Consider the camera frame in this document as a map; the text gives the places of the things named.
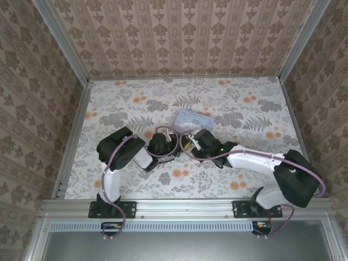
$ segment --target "purple cable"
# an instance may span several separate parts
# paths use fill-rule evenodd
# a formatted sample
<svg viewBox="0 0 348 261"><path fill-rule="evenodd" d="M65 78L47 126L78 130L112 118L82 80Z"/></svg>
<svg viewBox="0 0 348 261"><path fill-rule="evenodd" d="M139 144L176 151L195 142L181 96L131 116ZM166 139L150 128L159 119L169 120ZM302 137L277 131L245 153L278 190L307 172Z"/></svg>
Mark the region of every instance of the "purple cable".
<svg viewBox="0 0 348 261"><path fill-rule="evenodd" d="M268 235L265 235L264 233L262 233L260 230L257 230L257 229L254 229L254 231L256 231L257 233L259 233L260 235L264 235L265 238L266 238L266 237L271 237L271 236L273 236L273 235L276 235L276 234L278 234L281 230L283 230L283 228L287 225L287 223L288 223L288 222L290 221L290 219L293 217L294 212L295 212L295 208L294 208L293 206L287 205L287 204L282 204L282 206L291 208L292 210L291 210L290 215L288 216L288 219L287 219L287 220L285 221L285 223L280 227L280 229L278 229L278 230L276 230L276 231L274 231L274 232L272 232L272 233L270 233L270 234L268 234Z"/></svg>
<svg viewBox="0 0 348 261"><path fill-rule="evenodd" d="M163 157L172 155L173 152L174 152L174 151L177 149L177 147L179 146L179 136L178 136L178 134L175 132L175 130L174 130L173 128L168 127L168 126L158 126L158 127L156 128L156 133L158 133L157 130L158 130L159 128L167 128L167 129L170 129L170 130L175 134L175 136L176 136L176 145L175 145L175 148L174 148L171 152L167 153L166 155L156 155L156 154L153 154L153 153L151 153L150 151L148 151L148 149L146 149L147 153L150 154L151 156L155 157L155 158L163 158Z"/></svg>
<svg viewBox="0 0 348 261"><path fill-rule="evenodd" d="M132 139L132 138L137 138L137 137L138 137L137 135L131 135L131 136L126 137L124 140L122 140L122 142L117 146L117 148L116 148L116 149L114 150L114 152L112 153L112 155L111 155L111 157L110 157L110 159L109 159L109 163L108 163L107 167L103 170L103 174L102 174L102 191L103 191L103 195L104 195L106 201L107 201L110 205L114 206L115 208L117 208L117 209L121 212L122 218L123 218L121 228L119 229L119 231L116 232L115 235L113 235L113 237L118 236L118 235L121 233L121 231L124 229L125 224L126 224L126 215L125 215L125 213L123 212L123 210L122 210L118 205L116 205L114 202L112 202L112 201L108 198L107 194L105 193L105 182L104 182L104 177L105 177L107 171L109 170L110 165L111 165L111 163L113 162L113 160L114 160L114 158L115 158L117 152L120 150L120 148L121 148L128 140L130 140L130 139ZM102 230L102 234L103 234L104 237L106 237L106 235L105 235L105 228L106 228L106 226L104 226L104 227L103 227L103 230Z"/></svg>
<svg viewBox="0 0 348 261"><path fill-rule="evenodd" d="M326 191L326 186L324 184L324 182L321 180L321 178L315 174L313 171L307 169L306 167L303 167L297 163L294 163L292 161L289 161L289 160L286 160L286 159L283 159L283 158L280 158L280 157L274 157L272 155L268 155L268 154L264 154L264 153L259 153L259 152L254 152L254 151L248 151L248 150L238 150L238 151L230 151L230 152L226 152L226 153L223 153L221 155L218 155L218 156L214 156L214 157L211 157L211 158L196 158L192 155L190 155L185 149L184 147L182 146L181 144L181 141L182 141L182 135L180 136L179 138L179 145L180 145L180 148L183 150L183 152L191 159L195 159L195 160L198 160L198 161L205 161L205 160L213 160L213 159L218 159L218 158L221 158L221 157L224 157L224 156L228 156L228 155L231 155L231 154L238 154L238 153L244 153L244 154L251 154L251 155L255 155L255 156L260 156L260 157L264 157L264 158L268 158L268 159L274 159L274 160L280 160L284 163L287 163L289 165L292 165L294 167L297 167L305 172L307 172L308 174L310 174L311 176L313 176L321 185L322 187L322 190L318 193L318 194L315 194L315 197L322 197Z"/></svg>

